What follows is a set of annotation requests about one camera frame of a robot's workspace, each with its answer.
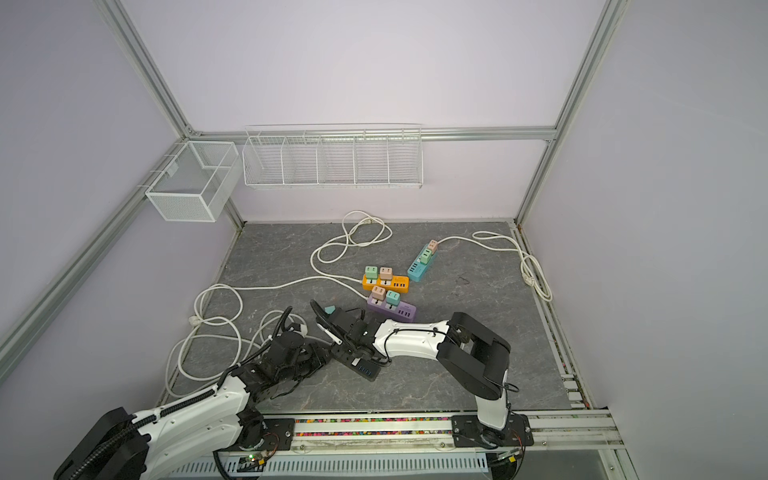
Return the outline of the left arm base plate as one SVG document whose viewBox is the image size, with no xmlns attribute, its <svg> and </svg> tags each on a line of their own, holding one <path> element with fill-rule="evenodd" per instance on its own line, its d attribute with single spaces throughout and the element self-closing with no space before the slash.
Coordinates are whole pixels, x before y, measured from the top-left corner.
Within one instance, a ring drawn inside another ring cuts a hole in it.
<svg viewBox="0 0 768 480">
<path fill-rule="evenodd" d="M 281 452 L 291 448 L 296 421 L 291 417 L 262 418 L 245 424 L 235 442 L 225 451 Z"/>
</svg>

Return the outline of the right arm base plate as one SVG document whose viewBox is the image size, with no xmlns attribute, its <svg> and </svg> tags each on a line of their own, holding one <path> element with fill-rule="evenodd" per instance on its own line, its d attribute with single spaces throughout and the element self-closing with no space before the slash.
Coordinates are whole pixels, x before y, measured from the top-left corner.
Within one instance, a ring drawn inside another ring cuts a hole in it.
<svg viewBox="0 0 768 480">
<path fill-rule="evenodd" d="M 530 447 L 534 445 L 532 427 L 526 415 L 510 413 L 502 429 L 483 425 L 476 415 L 453 415 L 453 442 L 459 448 Z"/>
</svg>

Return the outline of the purple power strip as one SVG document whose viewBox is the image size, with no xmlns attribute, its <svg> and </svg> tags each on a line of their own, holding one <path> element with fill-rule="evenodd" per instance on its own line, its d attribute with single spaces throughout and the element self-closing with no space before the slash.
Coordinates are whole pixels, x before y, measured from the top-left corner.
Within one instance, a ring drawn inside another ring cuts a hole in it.
<svg viewBox="0 0 768 480">
<path fill-rule="evenodd" d="M 405 301 L 400 301 L 398 305 L 388 303 L 386 300 L 379 300 L 369 296 L 366 301 L 368 311 L 383 315 L 387 319 L 397 322 L 413 323 L 416 320 L 417 308 Z"/>
</svg>

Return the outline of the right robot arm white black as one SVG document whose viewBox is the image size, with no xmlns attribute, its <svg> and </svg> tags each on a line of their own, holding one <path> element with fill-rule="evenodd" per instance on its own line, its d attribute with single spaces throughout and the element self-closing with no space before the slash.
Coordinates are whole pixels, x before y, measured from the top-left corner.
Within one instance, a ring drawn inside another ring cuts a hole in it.
<svg viewBox="0 0 768 480">
<path fill-rule="evenodd" d="M 433 323 L 398 321 L 381 311 L 310 306 L 317 325 L 332 340 L 331 356 L 368 381 L 398 357 L 438 362 L 476 401 L 479 438 L 495 448 L 506 439 L 510 344 L 464 312 Z"/>
</svg>

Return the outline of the black power strip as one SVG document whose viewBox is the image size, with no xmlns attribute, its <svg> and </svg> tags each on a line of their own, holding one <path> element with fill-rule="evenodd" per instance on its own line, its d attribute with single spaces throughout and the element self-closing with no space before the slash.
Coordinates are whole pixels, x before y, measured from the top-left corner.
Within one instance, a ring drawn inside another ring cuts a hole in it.
<svg viewBox="0 0 768 480">
<path fill-rule="evenodd" d="M 348 367 L 354 373 L 369 382 L 375 381 L 382 369 L 379 363 L 364 358 L 355 358 L 351 360 Z"/>
</svg>

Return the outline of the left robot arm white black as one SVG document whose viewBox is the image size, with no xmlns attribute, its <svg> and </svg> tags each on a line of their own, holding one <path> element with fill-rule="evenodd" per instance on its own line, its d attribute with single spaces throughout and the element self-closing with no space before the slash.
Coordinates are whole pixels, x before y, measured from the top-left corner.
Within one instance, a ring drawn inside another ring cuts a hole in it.
<svg viewBox="0 0 768 480">
<path fill-rule="evenodd" d="M 268 430 L 259 403 L 281 383 L 300 383 L 328 363 L 329 343 L 277 330 L 215 383 L 165 406 L 105 413 L 62 462 L 57 479 L 158 479 L 203 454 L 261 448 Z"/>
</svg>

